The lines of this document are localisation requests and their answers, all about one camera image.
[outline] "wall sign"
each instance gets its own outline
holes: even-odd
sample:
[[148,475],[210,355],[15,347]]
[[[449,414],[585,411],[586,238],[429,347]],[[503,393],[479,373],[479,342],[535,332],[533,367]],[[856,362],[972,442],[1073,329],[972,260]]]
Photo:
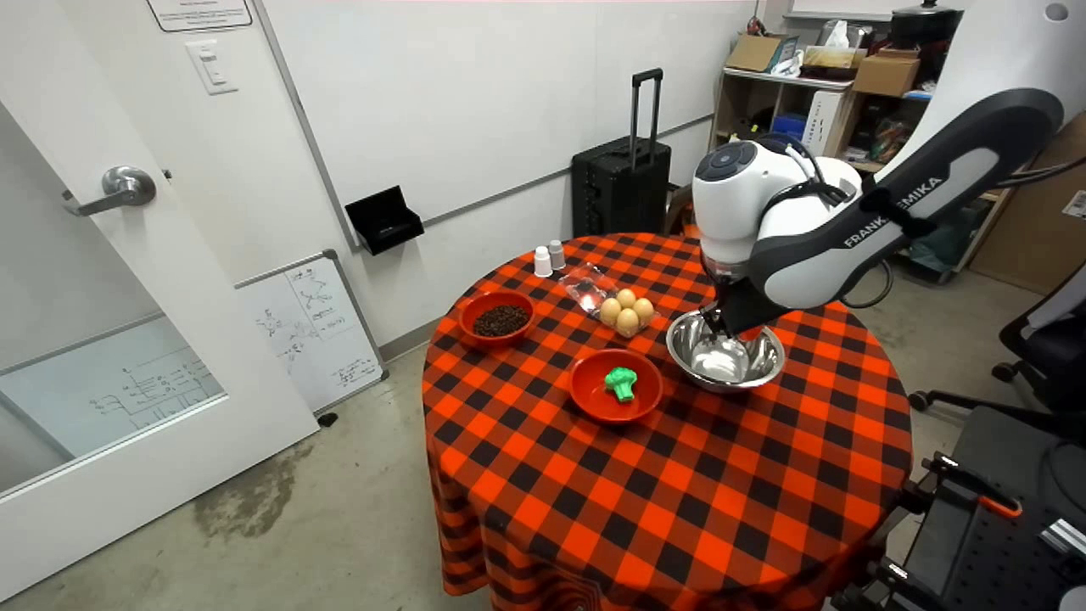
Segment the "wall sign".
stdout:
[[249,27],[246,0],[146,0],[165,32]]

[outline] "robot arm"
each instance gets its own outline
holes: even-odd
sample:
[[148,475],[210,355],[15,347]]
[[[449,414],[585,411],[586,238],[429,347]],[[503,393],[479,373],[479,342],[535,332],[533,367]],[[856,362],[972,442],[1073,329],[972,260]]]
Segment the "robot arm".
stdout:
[[[716,148],[694,183],[705,265],[721,280],[721,329],[739,332],[786,308],[815,308],[954,204],[1025,166],[1086,109],[1086,0],[979,0],[963,14],[941,87],[908,148],[858,186],[840,160]],[[822,170],[845,193],[781,195]]]

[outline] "round table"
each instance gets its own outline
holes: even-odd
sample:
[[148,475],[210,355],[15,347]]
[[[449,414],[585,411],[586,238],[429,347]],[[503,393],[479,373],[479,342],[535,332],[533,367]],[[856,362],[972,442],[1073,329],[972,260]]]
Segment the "round table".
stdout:
[[[786,312],[784,373],[708,393],[663,342],[712,303],[694,238],[578,238],[564,253],[658,315],[617,338],[533,253],[464,290],[526,290],[541,320],[520,347],[464,347],[449,308],[421,381],[444,589],[489,583],[495,608],[546,611],[817,608],[910,479],[910,405],[875,334],[840,303]],[[572,367],[615,342],[668,381],[635,425],[598,425],[567,393]]]

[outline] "luggage handle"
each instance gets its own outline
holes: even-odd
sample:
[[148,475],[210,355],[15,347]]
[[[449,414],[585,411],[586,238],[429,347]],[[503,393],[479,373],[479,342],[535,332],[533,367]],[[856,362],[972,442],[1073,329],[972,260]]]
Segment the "luggage handle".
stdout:
[[654,139],[658,139],[658,87],[665,82],[665,72],[663,67],[648,67],[648,72],[630,73],[630,87],[635,87],[630,145],[628,145],[630,148],[630,166],[637,166],[637,97],[642,97],[642,82],[654,83],[654,95],[652,95],[652,145],[654,145]]

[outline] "stainless steel bowl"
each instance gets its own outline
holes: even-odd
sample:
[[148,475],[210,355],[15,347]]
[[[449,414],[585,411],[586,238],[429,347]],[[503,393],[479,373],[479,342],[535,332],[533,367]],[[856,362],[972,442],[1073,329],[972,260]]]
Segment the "stainless steel bowl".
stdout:
[[754,342],[744,342],[716,334],[698,308],[673,320],[665,347],[698,388],[716,393],[763,388],[784,368],[784,347],[771,327]]

